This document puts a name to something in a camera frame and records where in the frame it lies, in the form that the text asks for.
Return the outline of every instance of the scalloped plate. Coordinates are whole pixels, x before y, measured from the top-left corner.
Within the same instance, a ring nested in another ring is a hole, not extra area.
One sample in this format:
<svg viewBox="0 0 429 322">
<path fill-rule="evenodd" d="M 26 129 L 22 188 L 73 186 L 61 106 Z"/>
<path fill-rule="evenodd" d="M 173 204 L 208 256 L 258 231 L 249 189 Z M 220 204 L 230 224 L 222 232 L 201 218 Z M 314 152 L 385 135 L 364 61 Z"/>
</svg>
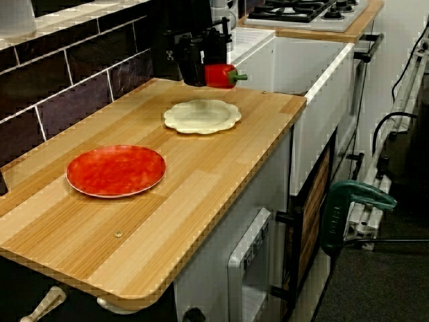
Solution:
<svg viewBox="0 0 429 322">
<path fill-rule="evenodd" d="M 241 119 L 237 106 L 219 100 L 179 103 L 164 113 L 165 124 L 180 133 L 211 134 L 231 129 Z"/>
<path fill-rule="evenodd" d="M 66 169 L 70 186 L 100 198 L 135 195 L 159 183 L 166 163 L 157 152 L 142 146 L 107 146 L 85 152 Z"/>
</svg>

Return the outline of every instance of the gas stove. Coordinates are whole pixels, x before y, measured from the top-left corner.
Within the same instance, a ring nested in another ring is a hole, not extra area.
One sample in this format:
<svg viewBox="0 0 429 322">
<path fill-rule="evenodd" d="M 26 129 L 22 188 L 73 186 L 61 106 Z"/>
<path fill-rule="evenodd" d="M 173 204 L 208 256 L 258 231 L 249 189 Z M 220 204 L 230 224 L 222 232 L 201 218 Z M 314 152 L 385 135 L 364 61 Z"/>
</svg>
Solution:
<svg viewBox="0 0 429 322">
<path fill-rule="evenodd" d="M 368 6 L 368 0 L 358 1 L 265 0 L 249 14 L 245 24 L 345 32 Z"/>
</svg>

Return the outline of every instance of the red plate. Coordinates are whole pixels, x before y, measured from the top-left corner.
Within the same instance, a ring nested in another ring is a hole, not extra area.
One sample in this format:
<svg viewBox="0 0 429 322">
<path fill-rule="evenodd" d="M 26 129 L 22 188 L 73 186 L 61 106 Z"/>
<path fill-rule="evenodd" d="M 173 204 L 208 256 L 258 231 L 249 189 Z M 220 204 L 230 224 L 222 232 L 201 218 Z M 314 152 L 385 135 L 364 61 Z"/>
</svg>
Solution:
<svg viewBox="0 0 429 322">
<path fill-rule="evenodd" d="M 161 181 L 166 163 L 141 146 L 107 146 L 75 158 L 66 178 L 76 190 L 94 197 L 117 198 L 140 193 Z"/>
</svg>

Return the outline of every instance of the green clamp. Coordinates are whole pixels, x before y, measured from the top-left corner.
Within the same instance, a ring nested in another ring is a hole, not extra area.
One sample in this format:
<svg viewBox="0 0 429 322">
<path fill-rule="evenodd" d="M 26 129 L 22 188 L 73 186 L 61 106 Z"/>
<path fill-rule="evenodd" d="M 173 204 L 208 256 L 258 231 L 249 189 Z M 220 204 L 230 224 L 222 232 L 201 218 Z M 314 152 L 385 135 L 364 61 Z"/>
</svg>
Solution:
<svg viewBox="0 0 429 322">
<path fill-rule="evenodd" d="M 342 247 L 344 233 L 352 202 L 374 206 L 380 210 L 395 208 L 397 202 L 374 186 L 354 180 L 340 181 L 329 190 L 320 231 L 320 247 L 335 255 Z"/>
</svg>

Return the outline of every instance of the wooden countertop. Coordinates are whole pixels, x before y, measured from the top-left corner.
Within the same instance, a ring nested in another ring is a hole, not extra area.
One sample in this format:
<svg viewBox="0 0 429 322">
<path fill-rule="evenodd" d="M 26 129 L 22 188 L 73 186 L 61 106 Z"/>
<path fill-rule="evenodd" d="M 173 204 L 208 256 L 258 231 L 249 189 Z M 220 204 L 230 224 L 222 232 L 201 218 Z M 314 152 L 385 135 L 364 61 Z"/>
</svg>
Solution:
<svg viewBox="0 0 429 322">
<path fill-rule="evenodd" d="M 275 30 L 277 37 L 326 40 L 329 42 L 354 43 L 359 40 L 365 28 L 374 20 L 384 6 L 384 0 L 369 0 L 366 10 L 352 23 L 345 32 L 316 32 L 312 30 L 288 29 L 281 27 L 264 27 L 244 24 L 245 17 L 239 21 L 239 27 Z"/>
<path fill-rule="evenodd" d="M 207 136 L 166 128 L 164 111 L 192 99 L 238 106 L 233 129 Z M 0 254 L 125 309 L 159 299 L 305 108 L 306 99 L 154 79 L 2 167 Z M 162 181 L 120 199 L 75 191 L 79 154 L 133 144 L 166 160 Z M 123 237 L 115 237 L 121 231 Z"/>
</svg>

